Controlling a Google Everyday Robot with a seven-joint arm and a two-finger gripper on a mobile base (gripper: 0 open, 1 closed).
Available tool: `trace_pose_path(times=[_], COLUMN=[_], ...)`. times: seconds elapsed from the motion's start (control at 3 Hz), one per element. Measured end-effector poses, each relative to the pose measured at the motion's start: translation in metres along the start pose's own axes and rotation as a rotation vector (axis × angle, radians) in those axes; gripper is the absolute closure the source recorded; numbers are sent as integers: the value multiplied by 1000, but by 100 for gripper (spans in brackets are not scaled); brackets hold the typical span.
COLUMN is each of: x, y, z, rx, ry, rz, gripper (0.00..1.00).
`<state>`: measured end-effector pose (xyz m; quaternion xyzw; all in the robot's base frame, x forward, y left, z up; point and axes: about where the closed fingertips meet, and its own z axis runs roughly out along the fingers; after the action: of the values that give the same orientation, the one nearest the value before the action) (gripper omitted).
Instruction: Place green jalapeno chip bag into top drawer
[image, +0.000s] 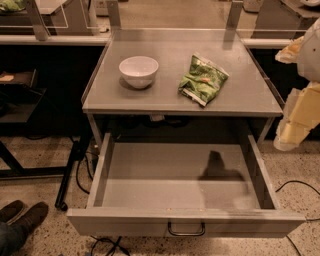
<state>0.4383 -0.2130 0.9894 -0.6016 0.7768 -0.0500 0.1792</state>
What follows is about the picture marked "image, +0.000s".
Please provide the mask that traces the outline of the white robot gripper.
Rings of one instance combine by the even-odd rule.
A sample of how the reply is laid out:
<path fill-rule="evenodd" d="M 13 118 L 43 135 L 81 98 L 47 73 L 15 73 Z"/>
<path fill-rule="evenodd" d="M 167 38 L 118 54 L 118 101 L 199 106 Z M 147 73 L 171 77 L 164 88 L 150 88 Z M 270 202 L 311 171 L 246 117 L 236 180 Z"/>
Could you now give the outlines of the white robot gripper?
<path fill-rule="evenodd" d="M 280 50 L 275 59 L 281 63 L 297 62 L 298 74 L 320 82 L 320 18 L 306 31 Z M 302 90 L 293 88 L 287 98 L 273 145 L 281 151 L 297 148 L 320 124 L 320 84 L 309 83 Z"/>

